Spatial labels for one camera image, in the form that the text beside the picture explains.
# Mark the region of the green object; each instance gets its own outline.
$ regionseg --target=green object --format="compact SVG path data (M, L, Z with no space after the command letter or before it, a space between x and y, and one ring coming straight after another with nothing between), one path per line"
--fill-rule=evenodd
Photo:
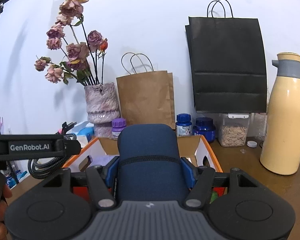
M218 198L218 193L215 191L212 191L211 199L210 199L210 204L215 201Z

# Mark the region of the purple bottle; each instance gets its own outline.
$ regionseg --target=purple bottle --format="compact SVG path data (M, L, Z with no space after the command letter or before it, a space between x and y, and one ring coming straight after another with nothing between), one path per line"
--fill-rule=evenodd
M121 131L126 128L126 120L124 118L116 118L112 121L112 137L118 138Z

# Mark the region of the coiled cable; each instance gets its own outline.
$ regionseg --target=coiled cable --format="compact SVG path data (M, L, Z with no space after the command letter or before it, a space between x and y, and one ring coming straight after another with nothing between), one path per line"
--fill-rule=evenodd
M77 136L74 133L63 135L65 140L76 140ZM46 163L38 163L39 159L30 159L28 161L28 170L32 177L35 179L45 179L50 176L68 160L68 157L55 157Z

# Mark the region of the orange rosebud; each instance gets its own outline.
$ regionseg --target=orange rosebud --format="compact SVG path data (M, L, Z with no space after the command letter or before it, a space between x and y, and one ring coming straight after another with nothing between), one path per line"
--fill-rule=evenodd
M108 40L104 39L101 44L99 45L100 51L105 51L108 48Z

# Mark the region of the blue jar lid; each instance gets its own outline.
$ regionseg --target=blue jar lid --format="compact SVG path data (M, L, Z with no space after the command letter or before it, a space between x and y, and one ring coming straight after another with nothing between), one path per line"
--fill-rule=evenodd
M190 122L191 115L189 114L177 114L177 122Z
M213 119L209 117L198 117L195 119L197 126L213 126Z

